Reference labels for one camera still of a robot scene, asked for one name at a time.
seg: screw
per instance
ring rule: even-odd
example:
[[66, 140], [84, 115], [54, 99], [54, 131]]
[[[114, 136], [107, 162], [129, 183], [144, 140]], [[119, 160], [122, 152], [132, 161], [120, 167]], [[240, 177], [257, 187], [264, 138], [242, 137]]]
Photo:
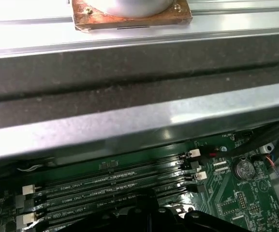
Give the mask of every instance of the screw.
[[199, 214], [196, 212], [191, 213], [192, 218], [199, 218]]
[[91, 15], [91, 14], [93, 14], [93, 10], [92, 10], [91, 8], [87, 8], [87, 9], [86, 9], [86, 13], [87, 13], [88, 15]]
[[181, 12], [181, 6], [179, 4], [175, 4], [174, 9], [178, 12]]
[[227, 147], [221, 146], [221, 147], [220, 147], [220, 151], [223, 151], [223, 152], [224, 152], [224, 151], [227, 151]]
[[159, 212], [160, 212], [160, 213], [165, 213], [165, 212], [166, 212], [166, 209], [160, 208], [160, 209], [159, 209]]

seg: motherboard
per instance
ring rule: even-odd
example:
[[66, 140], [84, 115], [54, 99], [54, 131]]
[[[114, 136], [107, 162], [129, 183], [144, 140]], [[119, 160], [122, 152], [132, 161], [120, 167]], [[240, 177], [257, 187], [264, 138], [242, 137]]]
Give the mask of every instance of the motherboard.
[[279, 201], [255, 150], [215, 157], [250, 133], [227, 133], [0, 179], [0, 232], [57, 232], [135, 204], [153, 189], [181, 217], [200, 210], [249, 231], [279, 232]]

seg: metal rail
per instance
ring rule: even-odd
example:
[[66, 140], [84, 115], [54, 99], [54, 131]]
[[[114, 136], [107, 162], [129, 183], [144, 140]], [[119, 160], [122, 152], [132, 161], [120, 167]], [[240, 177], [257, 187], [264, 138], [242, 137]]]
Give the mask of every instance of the metal rail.
[[86, 143], [92, 159], [278, 119], [276, 84], [0, 129], [0, 159]]
[[189, 26], [83, 33], [74, 30], [70, 5], [65, 1], [38, 1], [32, 6], [22, 1], [19, 8], [11, 7], [9, 1], [0, 2], [4, 5], [0, 8], [0, 58], [279, 33], [279, 0], [189, 3], [194, 14]]

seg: copper heatsink base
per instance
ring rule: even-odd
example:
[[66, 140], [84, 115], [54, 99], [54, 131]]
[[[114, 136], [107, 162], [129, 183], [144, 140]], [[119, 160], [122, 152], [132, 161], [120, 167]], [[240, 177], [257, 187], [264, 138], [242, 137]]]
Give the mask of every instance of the copper heatsink base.
[[187, 0], [175, 0], [167, 10], [146, 18], [112, 16], [91, 7], [86, 1], [73, 0], [73, 18], [77, 30], [189, 24], [192, 20]]

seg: red wire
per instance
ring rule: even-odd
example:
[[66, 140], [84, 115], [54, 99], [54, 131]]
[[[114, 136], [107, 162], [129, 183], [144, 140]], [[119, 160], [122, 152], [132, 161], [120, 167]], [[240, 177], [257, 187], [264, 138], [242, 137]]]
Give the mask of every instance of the red wire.
[[274, 162], [270, 159], [270, 157], [266, 156], [266, 159], [268, 159], [268, 161], [270, 162], [270, 164], [271, 164], [272, 167], [275, 166]]

